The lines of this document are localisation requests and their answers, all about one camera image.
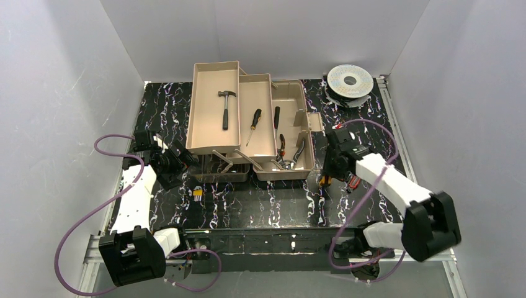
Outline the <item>orange utility knife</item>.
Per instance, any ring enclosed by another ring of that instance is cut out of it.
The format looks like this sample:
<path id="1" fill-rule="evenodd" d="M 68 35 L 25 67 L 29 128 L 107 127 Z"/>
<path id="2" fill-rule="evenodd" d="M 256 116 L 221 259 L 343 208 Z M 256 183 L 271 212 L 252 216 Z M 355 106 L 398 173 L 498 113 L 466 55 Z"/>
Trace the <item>orange utility knife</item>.
<path id="1" fill-rule="evenodd" d="M 329 187 L 332 184 L 332 177 L 327 175 L 322 175 L 319 180 L 320 187 Z"/>

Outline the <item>red utility knife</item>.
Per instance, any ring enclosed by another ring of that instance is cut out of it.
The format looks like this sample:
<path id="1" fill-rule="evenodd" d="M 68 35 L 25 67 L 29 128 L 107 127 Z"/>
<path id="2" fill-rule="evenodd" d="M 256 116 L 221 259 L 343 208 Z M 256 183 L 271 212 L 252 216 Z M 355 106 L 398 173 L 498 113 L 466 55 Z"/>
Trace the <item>red utility knife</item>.
<path id="1" fill-rule="evenodd" d="M 352 193 L 355 189 L 357 189 L 360 185 L 361 179 L 357 176 L 352 176 L 350 181 L 347 184 L 346 191 L 348 193 Z"/>

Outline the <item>black handled silver pliers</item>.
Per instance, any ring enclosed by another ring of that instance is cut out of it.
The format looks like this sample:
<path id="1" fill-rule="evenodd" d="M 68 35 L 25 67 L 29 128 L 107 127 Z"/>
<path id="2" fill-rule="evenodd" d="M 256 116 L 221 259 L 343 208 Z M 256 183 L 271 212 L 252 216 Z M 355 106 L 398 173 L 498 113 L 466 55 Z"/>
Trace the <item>black handled silver pliers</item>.
<path id="1" fill-rule="evenodd" d="M 306 146 L 306 139 L 303 138 L 301 140 L 300 146 L 298 147 L 297 151 L 293 155 L 293 158 L 291 160 L 284 160 L 283 161 L 283 167 L 285 169 L 294 169 L 295 168 L 300 155 L 303 153 L 303 151 L 305 149 L 305 146 Z"/>

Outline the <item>beige plastic tool box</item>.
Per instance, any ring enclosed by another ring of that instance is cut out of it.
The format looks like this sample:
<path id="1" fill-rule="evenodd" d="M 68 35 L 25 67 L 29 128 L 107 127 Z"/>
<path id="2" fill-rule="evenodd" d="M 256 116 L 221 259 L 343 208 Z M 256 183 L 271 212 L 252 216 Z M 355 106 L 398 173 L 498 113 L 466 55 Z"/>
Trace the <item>beige plastic tool box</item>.
<path id="1" fill-rule="evenodd" d="M 201 183 L 304 180 L 316 166 L 309 112 L 299 80 L 247 74 L 238 61 L 194 65 L 186 149 L 198 158 Z"/>

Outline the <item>black handled claw hammer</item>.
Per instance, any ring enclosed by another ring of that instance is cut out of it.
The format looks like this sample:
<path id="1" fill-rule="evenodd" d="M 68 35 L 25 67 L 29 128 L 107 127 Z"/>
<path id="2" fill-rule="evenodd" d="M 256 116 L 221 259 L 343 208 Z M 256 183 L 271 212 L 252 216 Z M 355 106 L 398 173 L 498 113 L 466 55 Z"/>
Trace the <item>black handled claw hammer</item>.
<path id="1" fill-rule="evenodd" d="M 223 121 L 222 121 L 222 129 L 228 130 L 229 127 L 229 113 L 228 113 L 228 99 L 230 96 L 236 97 L 237 94 L 233 91 L 218 91 L 219 97 L 224 97 L 224 109 L 223 109 Z"/>

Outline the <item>yellow black screwdriver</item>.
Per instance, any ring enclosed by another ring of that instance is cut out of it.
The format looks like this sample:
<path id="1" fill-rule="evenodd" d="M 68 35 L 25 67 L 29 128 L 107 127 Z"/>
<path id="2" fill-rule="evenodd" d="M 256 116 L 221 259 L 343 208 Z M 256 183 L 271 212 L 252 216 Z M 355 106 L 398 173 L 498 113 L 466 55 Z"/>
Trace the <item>yellow black screwdriver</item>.
<path id="1" fill-rule="evenodd" d="M 249 145 L 249 142 L 251 140 L 252 134 L 255 131 L 255 129 L 256 129 L 259 121 L 260 121 L 261 114 L 262 114 L 262 110 L 261 109 L 256 109 L 256 111 L 255 111 L 255 113 L 253 115 L 253 118 L 252 118 L 252 122 L 251 122 L 251 126 L 250 126 L 250 133 L 249 133 L 249 136 L 247 138 L 246 146 Z"/>

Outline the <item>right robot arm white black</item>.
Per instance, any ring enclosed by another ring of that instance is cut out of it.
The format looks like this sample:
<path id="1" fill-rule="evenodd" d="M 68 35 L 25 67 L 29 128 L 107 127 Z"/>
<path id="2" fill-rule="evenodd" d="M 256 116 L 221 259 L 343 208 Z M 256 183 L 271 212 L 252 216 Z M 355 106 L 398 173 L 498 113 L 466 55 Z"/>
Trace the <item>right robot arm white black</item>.
<path id="1" fill-rule="evenodd" d="M 344 242 L 355 254 L 372 248 L 404 250 L 423 262 L 461 243 L 453 199 L 446 192 L 433 193 L 391 166 L 368 146 L 354 142 L 346 129 L 327 134 L 322 178 L 348 181 L 351 176 L 375 186 L 403 216 L 402 223 L 373 222 L 360 225 L 354 238 Z"/>

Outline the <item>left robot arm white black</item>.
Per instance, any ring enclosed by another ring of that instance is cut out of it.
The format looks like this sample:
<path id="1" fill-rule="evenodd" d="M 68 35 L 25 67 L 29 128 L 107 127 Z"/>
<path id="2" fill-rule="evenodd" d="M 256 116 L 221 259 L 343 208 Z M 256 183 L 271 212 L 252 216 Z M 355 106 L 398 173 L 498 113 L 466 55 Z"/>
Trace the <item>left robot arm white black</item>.
<path id="1" fill-rule="evenodd" d="M 164 190 L 182 184 L 181 176 L 198 161 L 179 141 L 166 144 L 153 130 L 134 134 L 130 153 L 123 156 L 123 194 L 108 235 L 99 240 L 99 252 L 115 286 L 161 278 L 166 259 L 181 247 L 177 225 L 149 227 L 149 207 L 156 183 Z"/>

